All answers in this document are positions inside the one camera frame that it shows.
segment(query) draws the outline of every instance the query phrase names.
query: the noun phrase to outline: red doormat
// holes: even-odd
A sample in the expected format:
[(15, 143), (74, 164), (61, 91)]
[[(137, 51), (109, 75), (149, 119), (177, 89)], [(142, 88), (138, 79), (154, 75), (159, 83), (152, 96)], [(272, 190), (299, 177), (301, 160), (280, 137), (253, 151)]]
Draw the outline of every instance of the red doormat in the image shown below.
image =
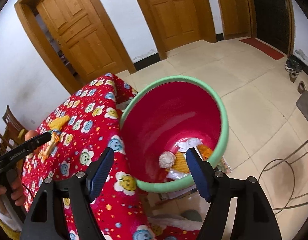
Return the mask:
[(263, 53), (266, 53), (268, 56), (272, 57), (275, 60), (279, 60), (282, 57), (284, 57), (284, 55), (278, 52), (277, 50), (266, 45), (265, 43), (262, 43), (261, 41), (258, 41), (255, 38), (247, 38), (247, 39), (242, 39), (239, 41), (252, 45), (253, 47), (261, 50)]

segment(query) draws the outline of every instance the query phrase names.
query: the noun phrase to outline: green bowl rim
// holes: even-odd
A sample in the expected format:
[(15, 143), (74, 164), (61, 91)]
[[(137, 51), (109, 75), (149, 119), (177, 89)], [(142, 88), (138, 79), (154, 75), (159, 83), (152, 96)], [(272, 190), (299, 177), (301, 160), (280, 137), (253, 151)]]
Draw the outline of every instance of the green bowl rim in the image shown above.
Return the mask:
[[(219, 112), (220, 112), (220, 118), (221, 118), (221, 132), (220, 132), (220, 136), (219, 136), (219, 140), (216, 144), (216, 147), (213, 151), (213, 154), (211, 155), (210, 158), (208, 158), (208, 162), (212, 165), (213, 168), (216, 167), (216, 165), (218, 164), (218, 162), (220, 161), (220, 159), (222, 158), (226, 147), (227, 147), (227, 142), (228, 142), (228, 133), (229, 133), (229, 126), (228, 126), (228, 118), (227, 118), (227, 112), (225, 109), (225, 106), (222, 102), (222, 100), (220, 99), (219, 95), (206, 83), (204, 83), (203, 81), (197, 79), (197, 78), (193, 78), (193, 77), (189, 77), (189, 76), (169, 76), (169, 77), (165, 77), (165, 78), (161, 78), (153, 83), (151, 83), (150, 85), (148, 85), (147, 87), (145, 87), (141, 92), (139, 92), (135, 98), (133, 98), (133, 100), (130, 102), (130, 104), (127, 106), (126, 110), (124, 111), (121, 120), (120, 120), (120, 128), (123, 127), (123, 124), (129, 114), (129, 112), (131, 111), (131, 109), (136, 105), (136, 103), (146, 94), (148, 93), (150, 90), (152, 90), (153, 88), (165, 84), (165, 83), (169, 83), (169, 82), (175, 82), (175, 81), (183, 81), (183, 82), (189, 82), (192, 83), (194, 85), (198, 85), (199, 87), (201, 87), (202, 89), (206, 90), (211, 96), (212, 98), (215, 100)], [(185, 189), (187, 187), (190, 187), (192, 185), (194, 185), (194, 180), (191, 174), (187, 175), (184, 178), (178, 179), (178, 180), (174, 180), (174, 181), (170, 181), (170, 182), (162, 182), (162, 183), (150, 183), (150, 182), (145, 182), (142, 180), (139, 180), (137, 178), (135, 178), (136, 184), (137, 186), (144, 191), (147, 192), (154, 192), (154, 193), (168, 193), (168, 192), (174, 192), (174, 191), (178, 191), (178, 190), (182, 190)]]

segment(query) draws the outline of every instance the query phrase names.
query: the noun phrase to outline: tiled floor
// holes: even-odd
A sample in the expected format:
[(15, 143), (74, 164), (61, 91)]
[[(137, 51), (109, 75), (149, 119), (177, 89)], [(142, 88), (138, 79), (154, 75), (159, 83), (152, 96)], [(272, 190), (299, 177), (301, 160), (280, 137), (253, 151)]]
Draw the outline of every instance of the tiled floor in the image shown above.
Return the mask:
[[(285, 158), (308, 139), (308, 122), (296, 107), (302, 80), (308, 87), (308, 76), (300, 73), (295, 83), (284, 70), (286, 57), (273, 60), (258, 49), (232, 39), (210, 44), (197, 41), (168, 52), (166, 60), (155, 63), (133, 75), (120, 73), (123, 80), (142, 90), (151, 82), (170, 75), (188, 75), (209, 84), (222, 98), (229, 119), (230, 132), (225, 158), (233, 171), (230, 177), (258, 177), (271, 160)], [(301, 156), (306, 149), (293, 156)], [(308, 192), (308, 156), (292, 165), (296, 176), (294, 196)], [(292, 192), (293, 178), (288, 165), (281, 164), (262, 175), (260, 181), (273, 208), (286, 204)], [(290, 205), (308, 201), (308, 195)], [(235, 216), (232, 199), (223, 239), (229, 239)], [(209, 204), (198, 193), (164, 205), (156, 213), (180, 214), (196, 209), (206, 216)], [(284, 210), (276, 218), (283, 240), (294, 237), (308, 216), (308, 205)]]

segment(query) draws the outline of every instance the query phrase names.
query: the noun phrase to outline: table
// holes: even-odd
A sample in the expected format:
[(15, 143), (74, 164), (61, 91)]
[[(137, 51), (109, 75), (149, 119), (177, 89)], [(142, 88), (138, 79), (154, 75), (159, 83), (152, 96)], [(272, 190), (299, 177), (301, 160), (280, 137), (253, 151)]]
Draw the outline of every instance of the table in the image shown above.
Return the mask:
[[(69, 115), (69, 122), (61, 130), (60, 142), (44, 162), (34, 155), (24, 163), (22, 182), (35, 195), (47, 176), (61, 180), (85, 171), (106, 147), (111, 147), (115, 152), (113, 167), (101, 195), (91, 203), (105, 239), (195, 239), (198, 231), (151, 225), (144, 214), (120, 138), (120, 110), (117, 109), (117, 104), (132, 99), (136, 94), (129, 84), (107, 73), (69, 97), (36, 130), (42, 134), (50, 129), (48, 124), (52, 120)], [(25, 189), (24, 193), (27, 197), (25, 208), (29, 210), (33, 199), (28, 190)], [(70, 199), (63, 199), (63, 203), (71, 240), (78, 240)]]

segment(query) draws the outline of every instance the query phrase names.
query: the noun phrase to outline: white cloth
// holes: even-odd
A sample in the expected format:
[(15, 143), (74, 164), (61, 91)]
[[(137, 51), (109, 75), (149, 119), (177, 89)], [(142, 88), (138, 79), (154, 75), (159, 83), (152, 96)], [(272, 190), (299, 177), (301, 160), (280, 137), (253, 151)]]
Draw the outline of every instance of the white cloth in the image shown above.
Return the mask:
[(172, 152), (165, 151), (159, 157), (159, 166), (162, 169), (169, 169), (174, 165), (175, 159), (176, 156)]
[(189, 148), (195, 148), (195, 147), (197, 147), (198, 145), (201, 145), (201, 144), (203, 144), (203, 143), (201, 142), (200, 139), (189, 138), (186, 142), (177, 143), (177, 146), (179, 147), (179, 149), (178, 149), (179, 152), (185, 153), (185, 152), (187, 152), (187, 150)]
[(187, 220), (185, 218), (148, 218), (149, 222), (154, 225), (159, 225), (162, 228), (166, 228), (166, 226), (171, 226), (175, 228), (180, 228), (185, 231), (194, 231), (201, 230), (201, 226), (203, 222), (196, 222)]
[(6, 211), (2, 201), (0, 200), (0, 219), (1, 221), (11, 228), (14, 232), (21, 232), (22, 228), (10, 217), (9, 213)]

